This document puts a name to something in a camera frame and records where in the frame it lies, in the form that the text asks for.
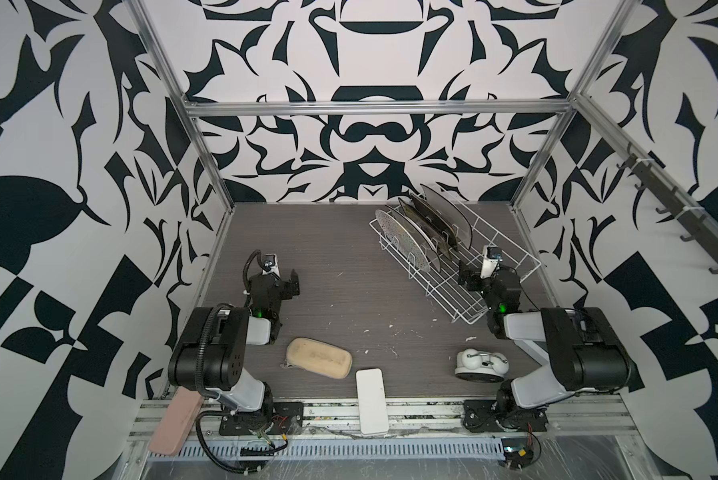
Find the white square plate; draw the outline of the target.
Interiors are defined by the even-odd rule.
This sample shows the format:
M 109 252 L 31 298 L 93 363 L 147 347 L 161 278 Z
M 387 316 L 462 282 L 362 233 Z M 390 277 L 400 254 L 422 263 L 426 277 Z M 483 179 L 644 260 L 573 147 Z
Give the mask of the white square plate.
M 443 236 L 415 210 L 411 200 L 399 199 L 398 203 L 405 216 L 430 240 L 437 252 L 448 260 L 453 260 L 452 249 L 448 247 Z

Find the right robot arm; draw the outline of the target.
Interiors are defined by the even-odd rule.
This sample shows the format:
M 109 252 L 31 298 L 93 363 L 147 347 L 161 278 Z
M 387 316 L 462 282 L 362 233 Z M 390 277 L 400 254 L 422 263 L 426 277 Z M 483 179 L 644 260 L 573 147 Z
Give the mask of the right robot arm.
M 481 295 L 496 338 L 540 342 L 548 355 L 539 368 L 510 379 L 505 355 L 473 348 L 459 352 L 457 378 L 499 386 L 492 400 L 465 401 L 463 426 L 468 431 L 543 431 L 549 406 L 579 394 L 612 394 L 629 384 L 635 364 L 601 309 L 523 311 L 518 274 L 495 260 L 479 270 L 459 263 L 458 283 Z

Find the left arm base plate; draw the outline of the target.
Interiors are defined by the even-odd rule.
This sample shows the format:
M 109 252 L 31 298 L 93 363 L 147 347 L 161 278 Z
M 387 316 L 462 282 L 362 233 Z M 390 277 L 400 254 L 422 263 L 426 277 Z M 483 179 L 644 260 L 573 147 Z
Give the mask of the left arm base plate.
M 220 436 L 251 435 L 262 431 L 269 435 L 291 435 L 302 428 L 303 402 L 264 403 L 260 410 L 226 414 L 222 417 Z

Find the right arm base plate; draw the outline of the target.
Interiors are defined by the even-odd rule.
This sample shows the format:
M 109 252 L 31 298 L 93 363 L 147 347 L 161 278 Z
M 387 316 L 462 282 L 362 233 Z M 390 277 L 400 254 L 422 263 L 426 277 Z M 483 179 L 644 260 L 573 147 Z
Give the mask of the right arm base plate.
M 522 409 L 497 400 L 469 399 L 463 402 L 463 427 L 471 433 L 546 432 L 546 410 Z

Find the colourful speckled round plate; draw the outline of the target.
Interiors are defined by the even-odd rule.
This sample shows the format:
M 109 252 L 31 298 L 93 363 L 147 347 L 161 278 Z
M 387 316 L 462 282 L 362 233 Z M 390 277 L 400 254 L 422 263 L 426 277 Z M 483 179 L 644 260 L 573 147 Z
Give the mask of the colourful speckled round plate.
M 409 265 L 424 273 L 440 270 L 437 252 L 407 217 L 397 210 L 377 209 L 375 219 L 389 244 L 397 248 Z

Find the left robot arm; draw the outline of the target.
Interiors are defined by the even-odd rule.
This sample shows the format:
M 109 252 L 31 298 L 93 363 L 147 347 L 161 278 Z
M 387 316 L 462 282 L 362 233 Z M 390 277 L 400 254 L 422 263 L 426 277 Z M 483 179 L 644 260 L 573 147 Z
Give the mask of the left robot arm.
M 245 302 L 195 308 L 168 363 L 168 381 L 199 393 L 254 429 L 274 415 L 270 387 L 244 367 L 248 346 L 274 343 L 281 330 L 281 304 L 300 294 L 299 277 L 280 275 L 276 254 L 255 250 L 242 269 Z

